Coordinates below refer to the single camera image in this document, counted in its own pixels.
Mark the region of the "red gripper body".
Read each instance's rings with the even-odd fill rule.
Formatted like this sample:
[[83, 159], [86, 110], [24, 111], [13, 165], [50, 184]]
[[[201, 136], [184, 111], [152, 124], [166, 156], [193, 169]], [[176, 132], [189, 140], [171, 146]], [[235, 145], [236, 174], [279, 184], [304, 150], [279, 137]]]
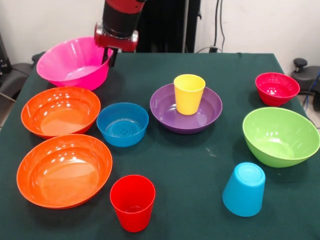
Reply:
[[96, 23], [94, 29], [94, 42], [101, 48], [121, 49], [123, 52], [134, 52], [139, 41], [137, 30], [129, 38], [120, 38], [107, 33], [101, 22]]

